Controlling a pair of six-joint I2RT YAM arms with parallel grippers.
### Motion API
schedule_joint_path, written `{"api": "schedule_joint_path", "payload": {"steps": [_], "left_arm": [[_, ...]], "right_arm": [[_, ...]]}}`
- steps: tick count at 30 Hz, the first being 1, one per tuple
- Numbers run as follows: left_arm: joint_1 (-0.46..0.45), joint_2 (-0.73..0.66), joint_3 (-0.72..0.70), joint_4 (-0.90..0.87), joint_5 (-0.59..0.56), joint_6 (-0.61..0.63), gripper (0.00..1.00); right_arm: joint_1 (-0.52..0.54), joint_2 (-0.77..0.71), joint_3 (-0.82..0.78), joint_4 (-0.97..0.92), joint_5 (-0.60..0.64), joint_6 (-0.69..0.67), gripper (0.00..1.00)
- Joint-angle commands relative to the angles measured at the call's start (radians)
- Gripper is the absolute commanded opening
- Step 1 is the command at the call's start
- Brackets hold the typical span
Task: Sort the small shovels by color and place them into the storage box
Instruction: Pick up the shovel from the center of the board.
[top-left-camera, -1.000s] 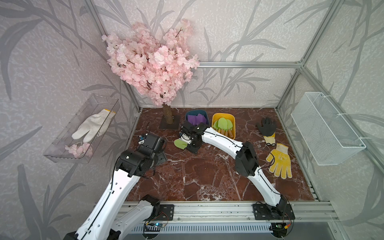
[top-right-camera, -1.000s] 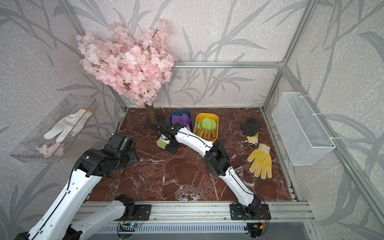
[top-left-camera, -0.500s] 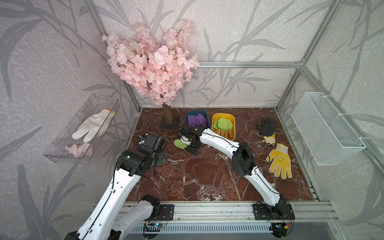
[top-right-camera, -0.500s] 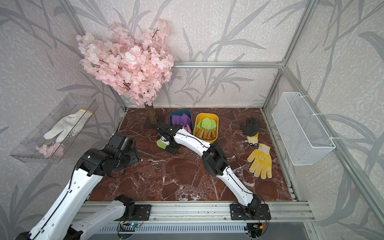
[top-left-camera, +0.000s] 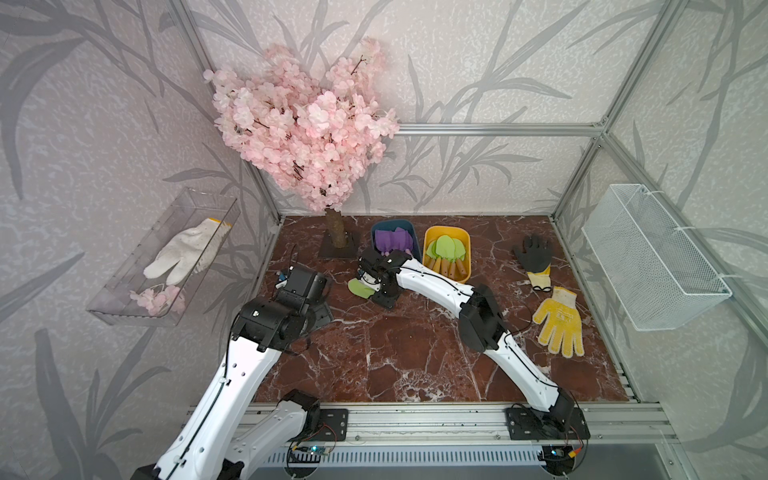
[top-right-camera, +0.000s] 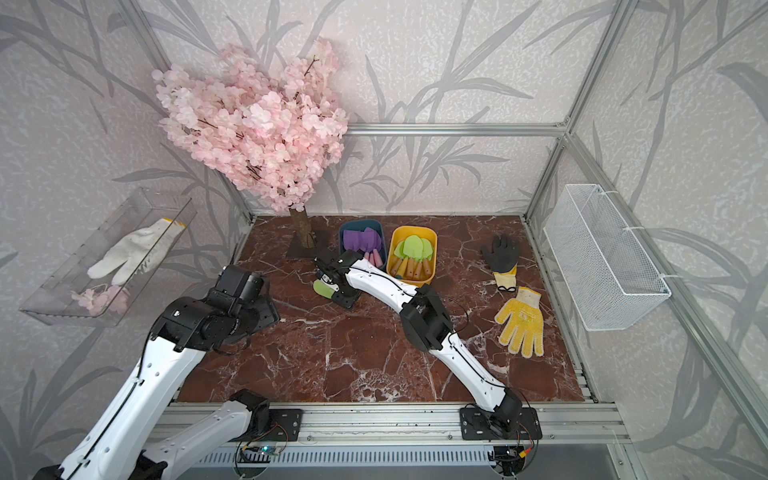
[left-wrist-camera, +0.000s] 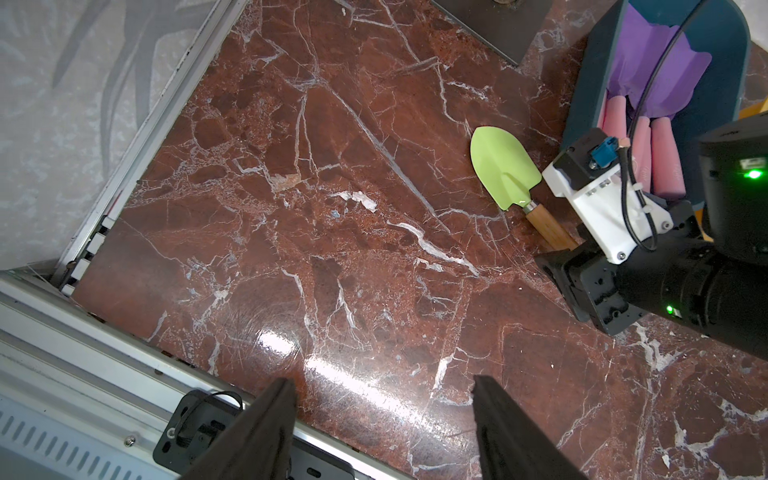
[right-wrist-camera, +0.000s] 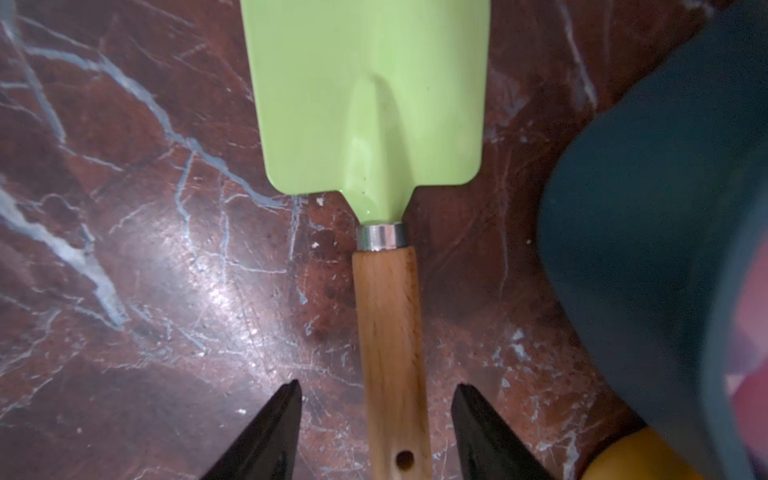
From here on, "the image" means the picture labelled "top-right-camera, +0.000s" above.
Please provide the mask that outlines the green shovel wooden handle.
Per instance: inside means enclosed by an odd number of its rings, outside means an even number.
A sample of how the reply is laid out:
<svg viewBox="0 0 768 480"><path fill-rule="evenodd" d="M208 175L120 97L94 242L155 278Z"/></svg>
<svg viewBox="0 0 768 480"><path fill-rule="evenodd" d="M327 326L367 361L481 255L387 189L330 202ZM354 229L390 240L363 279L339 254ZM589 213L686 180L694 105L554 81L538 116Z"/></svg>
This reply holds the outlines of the green shovel wooden handle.
<svg viewBox="0 0 768 480"><path fill-rule="evenodd" d="M422 260L422 241L417 235L410 235L404 242L403 253L408 260L405 279L413 279L416 263Z"/></svg>
<svg viewBox="0 0 768 480"><path fill-rule="evenodd" d="M421 280L422 277L423 277L423 262L420 261L420 262L416 263L413 279L414 280Z"/></svg>
<svg viewBox="0 0 768 480"><path fill-rule="evenodd" d="M400 266L400 263L402 262L402 260L405 258L403 249L404 249L403 241L400 241L394 249L395 262L392 265L390 273L396 278L398 278L396 275L397 269Z"/></svg>
<svg viewBox="0 0 768 480"><path fill-rule="evenodd" d="M422 277L425 279L428 279L433 275L432 258L434 254L434 248L432 243L428 239L422 238L421 241L422 241L422 260L421 260Z"/></svg>
<svg viewBox="0 0 768 480"><path fill-rule="evenodd" d="M333 296L337 293L337 289L333 285L328 284L321 279L317 279L313 282L313 290L318 295L327 299L332 299Z"/></svg>

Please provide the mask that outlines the purple pointed shovel pink handle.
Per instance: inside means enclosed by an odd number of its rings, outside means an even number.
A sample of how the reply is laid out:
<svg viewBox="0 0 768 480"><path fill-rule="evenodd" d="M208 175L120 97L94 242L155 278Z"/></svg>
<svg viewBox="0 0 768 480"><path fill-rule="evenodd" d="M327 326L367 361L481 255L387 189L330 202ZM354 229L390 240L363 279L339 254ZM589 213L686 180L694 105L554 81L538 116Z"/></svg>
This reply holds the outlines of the purple pointed shovel pink handle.
<svg viewBox="0 0 768 480"><path fill-rule="evenodd" d="M381 247L383 246L382 238L378 234L376 230L373 229L367 229L366 234L368 235L368 254L369 254L369 261L376 267L381 269L384 265L382 256L381 256Z"/></svg>

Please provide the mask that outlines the green shovel wooden handle front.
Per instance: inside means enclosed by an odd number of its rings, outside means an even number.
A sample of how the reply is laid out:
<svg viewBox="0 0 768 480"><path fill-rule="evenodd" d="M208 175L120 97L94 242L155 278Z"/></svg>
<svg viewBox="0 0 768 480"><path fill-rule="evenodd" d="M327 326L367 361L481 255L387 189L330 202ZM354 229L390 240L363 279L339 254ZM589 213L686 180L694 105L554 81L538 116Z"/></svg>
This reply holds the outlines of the green shovel wooden handle front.
<svg viewBox="0 0 768 480"><path fill-rule="evenodd" d="M397 269L400 266L400 263L402 262L402 260L405 258L403 249L404 249L403 241L400 241L394 249L395 262L392 265L390 273L396 278L398 278L396 275Z"/></svg>

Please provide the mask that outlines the green shovel yellow handle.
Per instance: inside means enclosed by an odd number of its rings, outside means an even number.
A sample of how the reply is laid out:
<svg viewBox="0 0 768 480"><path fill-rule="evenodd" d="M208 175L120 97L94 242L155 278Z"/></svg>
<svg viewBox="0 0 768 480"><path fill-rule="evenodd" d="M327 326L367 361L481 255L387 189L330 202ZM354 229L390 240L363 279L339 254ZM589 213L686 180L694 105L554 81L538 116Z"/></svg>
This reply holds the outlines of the green shovel yellow handle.
<svg viewBox="0 0 768 480"><path fill-rule="evenodd" d="M408 268L408 260L403 259L400 266L397 269L396 275L398 278L404 278Z"/></svg>

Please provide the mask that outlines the purple square shovel pink handle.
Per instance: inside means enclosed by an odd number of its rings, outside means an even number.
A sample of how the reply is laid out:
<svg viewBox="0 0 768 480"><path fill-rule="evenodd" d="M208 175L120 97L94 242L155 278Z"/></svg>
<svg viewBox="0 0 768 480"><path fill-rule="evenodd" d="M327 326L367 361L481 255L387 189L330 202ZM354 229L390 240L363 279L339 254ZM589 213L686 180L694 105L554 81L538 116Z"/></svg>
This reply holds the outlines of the purple square shovel pink handle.
<svg viewBox="0 0 768 480"><path fill-rule="evenodd" d="M368 253L369 245L368 245L368 235L366 234L366 230L367 229L372 229L372 228L366 228L365 230L360 231L361 232L361 234L360 234L360 247L361 247L361 249L358 250L358 251L361 251L363 253Z"/></svg>

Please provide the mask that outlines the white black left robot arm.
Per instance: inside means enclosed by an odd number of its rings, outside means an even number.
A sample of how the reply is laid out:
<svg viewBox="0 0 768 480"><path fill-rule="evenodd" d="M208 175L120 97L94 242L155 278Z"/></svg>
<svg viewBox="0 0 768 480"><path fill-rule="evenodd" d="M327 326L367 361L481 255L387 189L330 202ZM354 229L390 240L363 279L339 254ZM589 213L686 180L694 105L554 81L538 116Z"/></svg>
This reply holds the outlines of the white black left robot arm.
<svg viewBox="0 0 768 480"><path fill-rule="evenodd" d="M271 430L269 402L247 389L165 440L150 434L177 389L210 351L249 340L280 320L260 274L228 265L202 299L180 297L150 329L136 367L85 439L38 479L176 479L229 440Z"/></svg>

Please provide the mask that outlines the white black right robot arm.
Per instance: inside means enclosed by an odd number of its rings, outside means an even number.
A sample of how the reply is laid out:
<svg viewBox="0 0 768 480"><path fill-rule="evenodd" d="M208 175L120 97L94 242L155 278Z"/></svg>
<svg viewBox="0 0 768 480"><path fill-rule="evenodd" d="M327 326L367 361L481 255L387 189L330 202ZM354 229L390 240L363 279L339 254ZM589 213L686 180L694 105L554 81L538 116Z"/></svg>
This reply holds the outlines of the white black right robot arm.
<svg viewBox="0 0 768 480"><path fill-rule="evenodd" d="M390 307L399 315L407 340L438 358L470 392L490 431L499 438L517 434L521 398L469 351L431 286L416 287L398 280L356 251L335 255L322 250L315 256L315 265L318 279L331 288L334 303L350 309L366 293Z"/></svg>

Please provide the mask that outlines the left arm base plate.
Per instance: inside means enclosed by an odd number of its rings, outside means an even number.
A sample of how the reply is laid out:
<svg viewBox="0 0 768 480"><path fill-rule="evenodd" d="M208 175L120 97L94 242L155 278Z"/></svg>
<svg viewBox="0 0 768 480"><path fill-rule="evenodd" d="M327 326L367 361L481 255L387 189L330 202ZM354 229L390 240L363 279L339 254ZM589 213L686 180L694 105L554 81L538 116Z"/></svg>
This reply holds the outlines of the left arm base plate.
<svg viewBox="0 0 768 480"><path fill-rule="evenodd" d="M245 432L235 441L296 442L303 413L302 409L262 409L252 414Z"/></svg>

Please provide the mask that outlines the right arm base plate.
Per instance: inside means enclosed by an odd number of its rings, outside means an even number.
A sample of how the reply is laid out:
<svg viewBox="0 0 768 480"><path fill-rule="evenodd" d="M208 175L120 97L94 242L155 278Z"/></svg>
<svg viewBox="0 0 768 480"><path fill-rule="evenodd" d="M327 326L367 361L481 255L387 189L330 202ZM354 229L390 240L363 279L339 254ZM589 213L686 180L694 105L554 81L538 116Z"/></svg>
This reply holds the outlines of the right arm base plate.
<svg viewBox="0 0 768 480"><path fill-rule="evenodd" d="M527 440L538 441L543 437L537 410L523 407L516 420L492 415L476 405L459 409L463 440Z"/></svg>

